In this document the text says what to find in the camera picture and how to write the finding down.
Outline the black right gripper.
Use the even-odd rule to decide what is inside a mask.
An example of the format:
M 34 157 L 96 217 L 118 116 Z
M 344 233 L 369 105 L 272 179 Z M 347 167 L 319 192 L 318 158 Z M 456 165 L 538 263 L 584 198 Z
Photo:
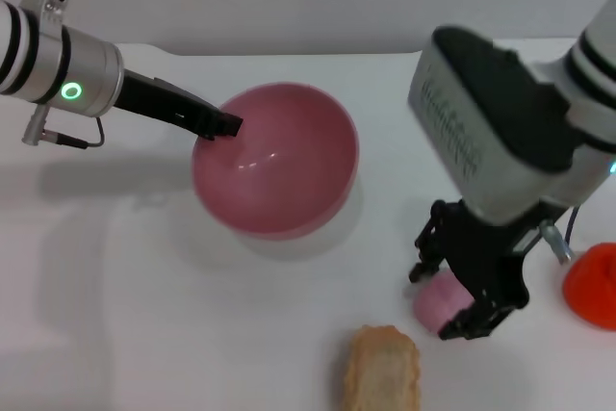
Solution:
M 447 263 L 475 298 L 437 333 L 443 340 L 489 337 L 515 310 L 528 304 L 522 277 L 525 254 L 515 247 L 534 226 L 527 216 L 506 225 L 477 218 L 462 201 L 435 201 L 415 241 L 419 260 L 409 271 L 411 284 L 433 277 Z

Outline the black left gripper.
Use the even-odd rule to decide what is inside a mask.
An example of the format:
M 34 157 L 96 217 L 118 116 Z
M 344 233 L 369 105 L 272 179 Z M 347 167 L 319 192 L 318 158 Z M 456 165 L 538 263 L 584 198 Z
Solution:
M 159 78 L 125 70 L 115 107 L 159 120 L 212 141 L 236 137 L 243 119 Z

